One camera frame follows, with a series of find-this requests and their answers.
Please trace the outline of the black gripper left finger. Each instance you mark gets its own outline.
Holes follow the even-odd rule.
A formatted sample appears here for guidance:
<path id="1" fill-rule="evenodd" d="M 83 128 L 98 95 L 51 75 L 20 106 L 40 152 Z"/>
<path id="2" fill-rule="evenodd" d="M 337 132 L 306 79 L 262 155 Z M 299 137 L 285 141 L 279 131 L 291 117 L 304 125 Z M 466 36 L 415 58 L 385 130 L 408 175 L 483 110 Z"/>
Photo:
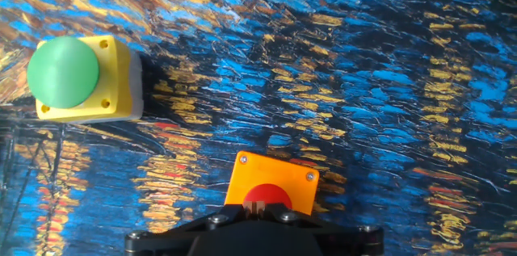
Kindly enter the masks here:
<path id="1" fill-rule="evenodd" d="M 207 239 L 208 232 L 215 232 L 228 225 L 249 220 L 255 211 L 255 202 L 226 204 L 219 212 L 201 217 L 190 223 L 161 233 L 136 230 L 124 238 L 124 254 L 127 256 L 166 255 L 247 255 L 246 248 L 228 239 Z"/>

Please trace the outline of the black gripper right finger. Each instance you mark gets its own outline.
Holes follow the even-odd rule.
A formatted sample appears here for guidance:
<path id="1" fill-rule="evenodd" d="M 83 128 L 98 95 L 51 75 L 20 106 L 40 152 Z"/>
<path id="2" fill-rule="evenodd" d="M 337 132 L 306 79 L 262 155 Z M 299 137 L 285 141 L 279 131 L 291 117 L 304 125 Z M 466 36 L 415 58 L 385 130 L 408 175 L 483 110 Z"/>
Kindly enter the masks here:
<path id="1" fill-rule="evenodd" d="M 304 232 L 311 236 L 323 255 L 384 254 L 384 230 L 378 225 L 344 227 L 333 222 L 294 211 L 285 204 L 254 203 L 254 215 L 285 228 L 290 234 Z"/>

